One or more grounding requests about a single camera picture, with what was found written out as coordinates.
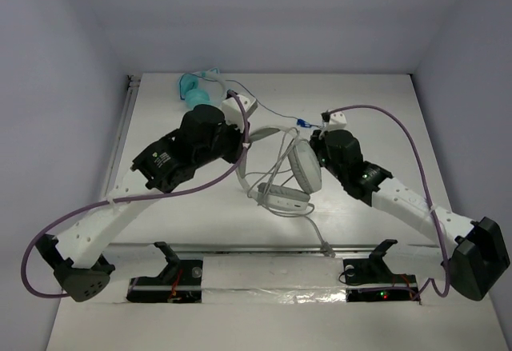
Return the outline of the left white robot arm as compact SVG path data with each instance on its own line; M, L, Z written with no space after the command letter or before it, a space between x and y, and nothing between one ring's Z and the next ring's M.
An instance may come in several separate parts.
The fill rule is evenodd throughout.
M102 201L76 209L48 227L79 216L57 235L47 229L32 241L53 270L62 296L88 301L110 282L151 277L172 283L181 260L164 241L116 258L110 243L156 202L201 192L230 176L246 156L250 116L247 100L229 98L220 108L198 105L181 125L150 143Z

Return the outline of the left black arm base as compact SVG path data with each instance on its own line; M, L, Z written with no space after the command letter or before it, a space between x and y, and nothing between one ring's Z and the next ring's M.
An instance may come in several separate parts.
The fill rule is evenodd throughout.
M154 243L166 265L154 277L130 280L126 299L130 303L195 304L202 302L202 259L182 259L163 241Z

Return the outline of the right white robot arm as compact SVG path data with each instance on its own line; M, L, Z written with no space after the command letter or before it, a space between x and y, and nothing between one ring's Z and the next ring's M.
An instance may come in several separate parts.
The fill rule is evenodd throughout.
M381 242L366 259L358 259L349 283L369 285L396 273L445 280L472 301L481 301L510 266L499 224L479 221L429 205L391 172L364 160L358 140L347 130L315 130L310 146L319 164L354 199L389 214L433 242L433 246Z

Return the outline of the white grey headphones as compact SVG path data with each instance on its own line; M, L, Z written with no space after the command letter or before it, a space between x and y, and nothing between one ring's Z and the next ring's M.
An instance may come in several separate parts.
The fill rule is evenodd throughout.
M284 126L265 126L249 135L249 145L274 134L282 133L282 140L275 163L257 181L249 183L246 178L246 159L236 169L237 178L246 196L271 213L282 217L307 216L314 211L310 201L312 194L322 188L322 174L318 160L310 143L299 131ZM287 162L289 180L295 180L298 188L290 188L285 182L277 184L275 178L282 174L282 165Z

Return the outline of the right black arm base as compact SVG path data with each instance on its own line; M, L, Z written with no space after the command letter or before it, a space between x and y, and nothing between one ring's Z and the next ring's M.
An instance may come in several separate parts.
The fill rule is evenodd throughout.
M420 302L416 277L413 274L393 273L384 262L389 249L397 244L396 239L386 239L368 256L343 261L343 271L338 281L346 287L347 302Z

